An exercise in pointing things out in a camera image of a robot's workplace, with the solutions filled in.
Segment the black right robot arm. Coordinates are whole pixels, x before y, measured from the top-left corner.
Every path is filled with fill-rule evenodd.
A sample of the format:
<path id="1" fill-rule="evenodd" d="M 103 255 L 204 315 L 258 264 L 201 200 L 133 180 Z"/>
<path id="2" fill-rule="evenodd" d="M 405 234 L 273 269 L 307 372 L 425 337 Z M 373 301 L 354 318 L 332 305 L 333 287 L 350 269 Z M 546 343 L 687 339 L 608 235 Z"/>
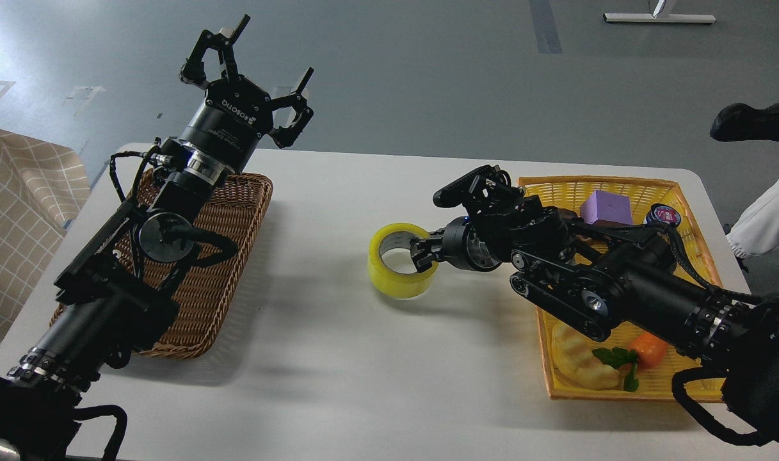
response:
<path id="1" fill-rule="evenodd" d="M 418 272 L 436 263 L 492 271 L 510 263 L 520 296 L 596 342 L 624 321 L 700 361 L 674 373 L 674 399 L 714 437 L 779 443 L 779 293 L 755 296 L 705 280 L 664 223 L 596 227 L 565 218 L 484 165 L 434 193 L 466 215 L 410 239 Z"/>

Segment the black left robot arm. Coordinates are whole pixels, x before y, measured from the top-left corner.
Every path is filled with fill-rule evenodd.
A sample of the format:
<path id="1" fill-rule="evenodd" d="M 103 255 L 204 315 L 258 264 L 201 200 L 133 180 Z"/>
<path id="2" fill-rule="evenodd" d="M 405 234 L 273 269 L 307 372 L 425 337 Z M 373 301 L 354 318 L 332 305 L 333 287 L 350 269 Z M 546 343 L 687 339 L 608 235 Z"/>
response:
<path id="1" fill-rule="evenodd" d="M 234 44 L 249 21 L 202 30 L 179 79 L 201 88 L 203 101 L 181 136 L 134 153 L 141 163 L 129 195 L 111 169 L 120 206 L 56 277 L 63 313 L 0 376 L 0 460 L 65 460 L 82 422 L 99 417 L 115 420 L 102 459 L 117 459 L 126 412 L 81 408 L 83 394 L 103 365 L 125 367 L 173 325 L 181 309 L 173 296 L 190 269 L 238 253 L 234 240 L 197 227 L 198 216 L 264 136 L 289 148 L 313 116 L 303 95 L 313 69 L 281 97 L 239 73 Z"/>

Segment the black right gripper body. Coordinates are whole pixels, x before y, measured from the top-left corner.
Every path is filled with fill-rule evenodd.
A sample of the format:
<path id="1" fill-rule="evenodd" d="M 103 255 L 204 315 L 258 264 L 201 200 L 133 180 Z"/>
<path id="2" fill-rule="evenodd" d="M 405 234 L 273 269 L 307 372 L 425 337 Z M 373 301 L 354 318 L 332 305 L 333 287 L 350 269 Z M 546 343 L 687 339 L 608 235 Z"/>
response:
<path id="1" fill-rule="evenodd" d="M 460 270 L 489 272 L 502 262 L 479 238 L 474 222 L 468 216 L 461 216 L 447 223 L 435 233 L 436 260 L 448 263 Z"/>

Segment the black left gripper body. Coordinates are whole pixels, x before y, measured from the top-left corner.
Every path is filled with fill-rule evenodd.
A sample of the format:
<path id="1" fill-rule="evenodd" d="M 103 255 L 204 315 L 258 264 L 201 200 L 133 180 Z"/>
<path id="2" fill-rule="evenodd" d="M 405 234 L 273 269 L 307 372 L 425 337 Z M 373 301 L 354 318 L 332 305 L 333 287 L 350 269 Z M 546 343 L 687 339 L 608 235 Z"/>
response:
<path id="1" fill-rule="evenodd" d="M 269 101 L 269 93 L 245 77 L 213 81 L 179 140 L 235 174 L 242 172 L 261 137 L 274 127 L 266 111 Z"/>

